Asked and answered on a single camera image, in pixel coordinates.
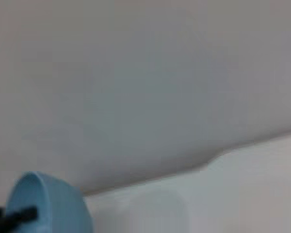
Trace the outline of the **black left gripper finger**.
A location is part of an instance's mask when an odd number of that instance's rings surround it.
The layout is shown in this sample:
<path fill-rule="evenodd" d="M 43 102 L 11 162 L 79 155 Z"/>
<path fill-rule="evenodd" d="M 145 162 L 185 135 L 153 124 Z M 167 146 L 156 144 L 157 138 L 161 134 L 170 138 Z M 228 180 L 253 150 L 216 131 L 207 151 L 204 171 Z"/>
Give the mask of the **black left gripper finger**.
<path fill-rule="evenodd" d="M 0 230 L 15 230 L 22 224 L 32 222 L 38 218 L 36 207 L 28 207 L 5 215 L 4 208 L 0 207 Z"/>

